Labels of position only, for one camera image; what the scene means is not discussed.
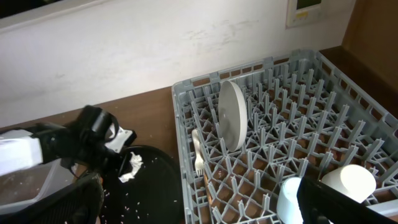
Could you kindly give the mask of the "wooden chopstick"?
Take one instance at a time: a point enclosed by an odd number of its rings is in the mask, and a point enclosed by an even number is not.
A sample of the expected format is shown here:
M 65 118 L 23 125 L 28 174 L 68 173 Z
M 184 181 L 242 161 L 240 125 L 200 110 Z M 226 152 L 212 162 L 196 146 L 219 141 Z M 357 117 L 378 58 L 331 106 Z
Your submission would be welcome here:
M 208 178 L 207 178 L 206 174 L 203 175 L 203 178 L 204 178 L 204 183 L 205 183 L 205 188 L 206 188 L 206 196 L 207 196 L 208 204 L 209 204 L 209 207 L 211 208 L 212 197 L 211 197 L 210 190 L 208 188 Z

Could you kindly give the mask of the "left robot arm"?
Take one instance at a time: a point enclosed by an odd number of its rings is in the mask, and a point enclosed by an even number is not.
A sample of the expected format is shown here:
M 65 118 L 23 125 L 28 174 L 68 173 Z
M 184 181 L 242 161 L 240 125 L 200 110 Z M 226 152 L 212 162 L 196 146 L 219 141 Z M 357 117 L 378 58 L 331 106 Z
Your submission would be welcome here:
M 131 171 L 127 147 L 137 138 L 120 127 L 116 117 L 102 108 L 87 105 L 77 119 L 65 126 L 38 123 L 1 134 L 1 175 L 66 159 L 105 175 Z

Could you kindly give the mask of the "light blue cup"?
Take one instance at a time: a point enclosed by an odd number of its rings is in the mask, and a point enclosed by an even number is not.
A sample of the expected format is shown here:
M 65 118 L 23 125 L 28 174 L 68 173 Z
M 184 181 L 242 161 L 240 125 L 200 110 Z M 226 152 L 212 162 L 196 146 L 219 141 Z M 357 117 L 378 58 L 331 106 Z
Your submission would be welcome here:
M 303 218 L 299 208 L 297 192 L 301 178 L 291 177 L 286 179 L 280 188 L 277 200 L 277 215 L 285 224 L 302 224 Z

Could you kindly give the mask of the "white paper cup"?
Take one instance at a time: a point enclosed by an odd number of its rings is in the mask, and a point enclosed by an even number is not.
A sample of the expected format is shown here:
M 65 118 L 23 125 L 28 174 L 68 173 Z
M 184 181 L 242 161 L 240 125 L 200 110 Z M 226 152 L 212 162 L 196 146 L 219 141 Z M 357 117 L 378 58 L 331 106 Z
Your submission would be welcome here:
M 364 202 L 376 189 L 372 173 L 356 164 L 327 173 L 321 182 L 358 203 Z

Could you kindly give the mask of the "white napkin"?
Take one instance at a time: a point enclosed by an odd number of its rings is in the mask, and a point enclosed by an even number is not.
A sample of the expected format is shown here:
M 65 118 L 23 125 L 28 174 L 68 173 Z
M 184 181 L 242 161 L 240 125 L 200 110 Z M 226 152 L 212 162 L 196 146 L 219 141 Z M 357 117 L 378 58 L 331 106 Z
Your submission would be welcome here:
M 143 165 L 142 157 L 140 155 L 135 155 L 133 152 L 131 152 L 127 171 L 119 177 L 121 183 L 124 184 L 134 179 L 142 165 Z

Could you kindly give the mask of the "grey plate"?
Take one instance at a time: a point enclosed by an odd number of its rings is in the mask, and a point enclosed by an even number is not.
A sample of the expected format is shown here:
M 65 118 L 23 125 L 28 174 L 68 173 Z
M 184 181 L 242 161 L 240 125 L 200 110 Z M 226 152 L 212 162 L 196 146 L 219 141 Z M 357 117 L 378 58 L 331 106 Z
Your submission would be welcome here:
M 242 147 L 248 130 L 248 112 L 240 87 L 231 81 L 221 85 L 218 99 L 218 117 L 221 137 L 228 151 Z

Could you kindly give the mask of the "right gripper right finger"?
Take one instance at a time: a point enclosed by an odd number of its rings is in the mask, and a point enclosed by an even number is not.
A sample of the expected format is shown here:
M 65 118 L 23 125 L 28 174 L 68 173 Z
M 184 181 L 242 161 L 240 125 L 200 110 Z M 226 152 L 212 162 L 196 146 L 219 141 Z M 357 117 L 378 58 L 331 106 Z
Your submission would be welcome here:
M 337 190 L 304 177 L 297 191 L 303 224 L 397 224 Z

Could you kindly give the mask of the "white plastic fork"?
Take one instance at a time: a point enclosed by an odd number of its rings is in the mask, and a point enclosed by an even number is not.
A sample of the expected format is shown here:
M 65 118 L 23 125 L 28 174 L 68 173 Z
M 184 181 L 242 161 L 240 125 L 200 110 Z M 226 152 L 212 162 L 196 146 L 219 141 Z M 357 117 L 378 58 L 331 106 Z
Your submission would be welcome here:
M 205 173 L 204 160 L 201 156 L 200 141 L 198 138 L 197 129 L 192 130 L 192 141 L 195 148 L 195 172 L 199 177 L 203 176 Z

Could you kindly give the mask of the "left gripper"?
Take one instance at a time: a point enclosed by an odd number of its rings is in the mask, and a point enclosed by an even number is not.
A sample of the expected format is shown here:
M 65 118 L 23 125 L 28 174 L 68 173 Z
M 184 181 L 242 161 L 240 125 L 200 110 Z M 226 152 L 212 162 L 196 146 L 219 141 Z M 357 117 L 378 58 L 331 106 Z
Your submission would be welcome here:
M 127 148 L 122 149 L 120 153 L 116 153 L 104 146 L 91 153 L 83 163 L 101 176 L 114 174 L 120 177 L 127 171 L 130 153 L 131 151 Z

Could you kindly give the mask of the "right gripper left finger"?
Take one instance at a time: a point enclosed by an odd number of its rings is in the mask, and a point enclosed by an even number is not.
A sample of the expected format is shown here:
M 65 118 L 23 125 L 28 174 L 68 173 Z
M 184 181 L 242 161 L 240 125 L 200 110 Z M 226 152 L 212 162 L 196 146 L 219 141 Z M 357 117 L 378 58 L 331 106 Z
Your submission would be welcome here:
M 25 209 L 1 216 L 1 224 L 95 224 L 103 202 L 101 177 L 90 173 Z

